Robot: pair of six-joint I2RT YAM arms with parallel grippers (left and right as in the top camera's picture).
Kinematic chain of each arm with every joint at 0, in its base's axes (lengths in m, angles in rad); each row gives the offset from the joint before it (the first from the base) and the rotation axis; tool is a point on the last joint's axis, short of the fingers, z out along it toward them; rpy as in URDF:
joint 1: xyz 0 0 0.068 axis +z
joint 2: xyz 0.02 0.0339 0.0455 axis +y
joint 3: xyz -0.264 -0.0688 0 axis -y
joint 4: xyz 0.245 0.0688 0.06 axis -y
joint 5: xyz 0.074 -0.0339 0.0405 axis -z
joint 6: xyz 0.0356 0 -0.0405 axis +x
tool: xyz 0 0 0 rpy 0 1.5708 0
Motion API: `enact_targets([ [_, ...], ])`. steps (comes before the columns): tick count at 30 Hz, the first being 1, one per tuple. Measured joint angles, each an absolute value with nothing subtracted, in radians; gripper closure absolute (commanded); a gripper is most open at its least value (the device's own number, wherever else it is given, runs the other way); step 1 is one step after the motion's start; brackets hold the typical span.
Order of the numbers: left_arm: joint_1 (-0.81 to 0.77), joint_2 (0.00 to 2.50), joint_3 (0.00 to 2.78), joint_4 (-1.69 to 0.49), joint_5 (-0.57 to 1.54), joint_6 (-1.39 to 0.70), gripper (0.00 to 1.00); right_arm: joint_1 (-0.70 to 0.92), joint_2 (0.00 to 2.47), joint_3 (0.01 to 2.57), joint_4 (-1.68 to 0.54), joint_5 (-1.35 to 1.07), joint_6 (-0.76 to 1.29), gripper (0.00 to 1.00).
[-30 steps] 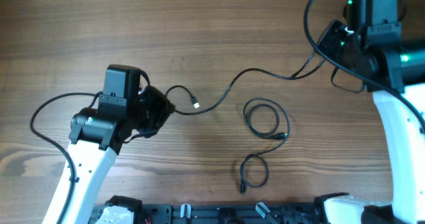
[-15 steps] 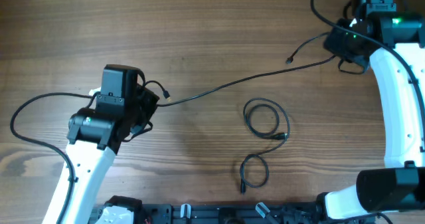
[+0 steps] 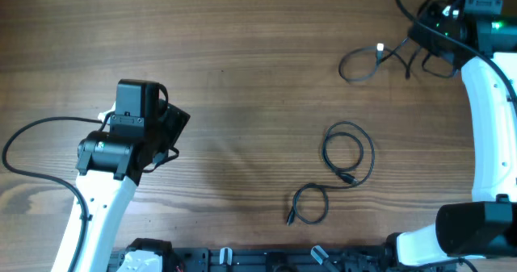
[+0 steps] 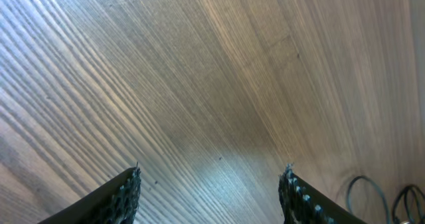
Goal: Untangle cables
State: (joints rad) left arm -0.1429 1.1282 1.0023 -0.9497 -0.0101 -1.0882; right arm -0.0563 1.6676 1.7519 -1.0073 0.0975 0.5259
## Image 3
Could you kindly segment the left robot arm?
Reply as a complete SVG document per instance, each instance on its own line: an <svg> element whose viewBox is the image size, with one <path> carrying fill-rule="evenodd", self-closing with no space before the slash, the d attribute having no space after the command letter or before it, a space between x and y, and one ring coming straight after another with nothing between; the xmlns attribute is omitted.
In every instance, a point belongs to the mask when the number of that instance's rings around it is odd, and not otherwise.
<svg viewBox="0 0 517 272"><path fill-rule="evenodd" d="M158 82L121 80L108 131L78 145L75 199L54 271L105 271L123 215L143 174L179 156L175 144L190 116Z"/></svg>

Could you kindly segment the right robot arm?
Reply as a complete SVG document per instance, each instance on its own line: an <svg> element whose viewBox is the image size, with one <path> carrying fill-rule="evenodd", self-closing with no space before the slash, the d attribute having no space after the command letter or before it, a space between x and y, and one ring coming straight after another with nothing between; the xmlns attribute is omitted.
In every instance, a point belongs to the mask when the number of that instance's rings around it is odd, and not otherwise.
<svg viewBox="0 0 517 272"><path fill-rule="evenodd" d="M473 125L472 199L394 233L386 263L421 270L516 255L516 12L506 0L448 0L409 15L409 37L460 72Z"/></svg>

